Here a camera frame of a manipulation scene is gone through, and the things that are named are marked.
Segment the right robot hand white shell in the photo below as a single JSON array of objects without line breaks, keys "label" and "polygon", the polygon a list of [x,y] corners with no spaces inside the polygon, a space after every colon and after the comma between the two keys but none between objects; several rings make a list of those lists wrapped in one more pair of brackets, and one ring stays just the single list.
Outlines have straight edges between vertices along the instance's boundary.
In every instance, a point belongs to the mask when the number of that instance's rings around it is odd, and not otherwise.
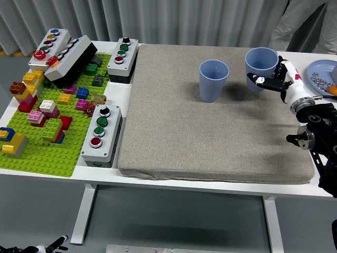
[{"label": "right robot hand white shell", "polygon": [[304,89],[304,82],[293,63],[280,55],[272,77],[248,73],[247,78],[259,88],[279,92],[281,100],[291,109],[315,105],[314,98]]}]

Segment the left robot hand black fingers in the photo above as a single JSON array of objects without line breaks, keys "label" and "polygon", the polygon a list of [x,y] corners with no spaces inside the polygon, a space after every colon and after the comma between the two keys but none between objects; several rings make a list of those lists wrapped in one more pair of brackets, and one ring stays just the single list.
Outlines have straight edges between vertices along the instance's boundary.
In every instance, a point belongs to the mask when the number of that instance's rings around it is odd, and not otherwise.
[{"label": "left robot hand black fingers", "polygon": [[1,252],[5,253],[37,253],[37,252],[56,252],[56,250],[67,251],[68,248],[62,246],[68,240],[68,235],[63,235],[48,246],[27,246],[24,249],[18,247],[4,248],[1,246]]}]

